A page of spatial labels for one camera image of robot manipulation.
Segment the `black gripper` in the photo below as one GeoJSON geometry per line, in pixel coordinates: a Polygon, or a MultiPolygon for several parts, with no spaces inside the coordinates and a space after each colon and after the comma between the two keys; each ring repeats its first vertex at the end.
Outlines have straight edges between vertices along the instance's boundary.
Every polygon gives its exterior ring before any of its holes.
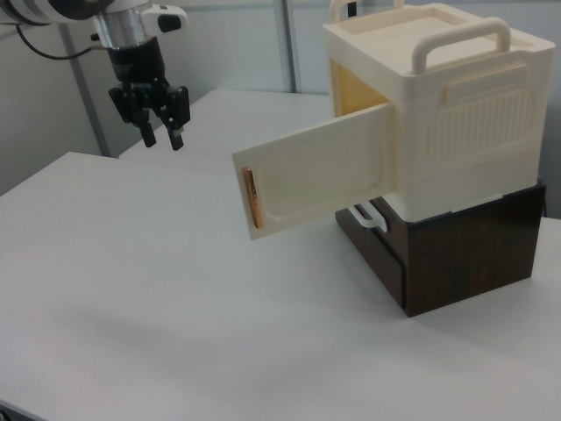
{"type": "Polygon", "coordinates": [[[109,95],[123,121],[137,127],[146,147],[152,147],[156,138],[149,111],[157,111],[172,149],[181,149],[183,126],[190,120],[188,88],[168,83],[159,41],[151,38],[141,45],[109,49],[108,53],[119,81],[109,95]]]}

